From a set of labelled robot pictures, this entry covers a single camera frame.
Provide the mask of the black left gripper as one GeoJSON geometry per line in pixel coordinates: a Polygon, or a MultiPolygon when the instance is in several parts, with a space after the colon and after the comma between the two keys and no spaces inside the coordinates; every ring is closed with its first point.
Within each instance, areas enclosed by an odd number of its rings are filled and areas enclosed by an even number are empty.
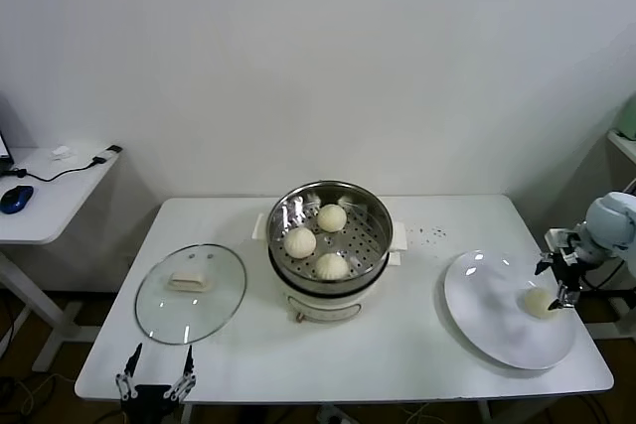
{"type": "Polygon", "coordinates": [[[137,345],[122,373],[115,377],[121,399],[121,409],[131,424],[161,424],[173,413],[173,400],[184,400],[196,385],[193,346],[189,345],[182,376],[172,385],[136,385],[133,375],[141,356],[143,344],[137,345]]]}

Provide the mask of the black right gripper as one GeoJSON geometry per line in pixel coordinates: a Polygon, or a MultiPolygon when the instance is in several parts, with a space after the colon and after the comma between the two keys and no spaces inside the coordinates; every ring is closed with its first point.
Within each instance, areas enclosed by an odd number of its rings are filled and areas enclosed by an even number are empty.
{"type": "Polygon", "coordinates": [[[558,248],[543,252],[534,274],[552,270],[558,284],[556,298],[548,305],[549,311],[574,308],[581,290],[581,277],[586,263],[581,261],[573,248],[558,248]]]}

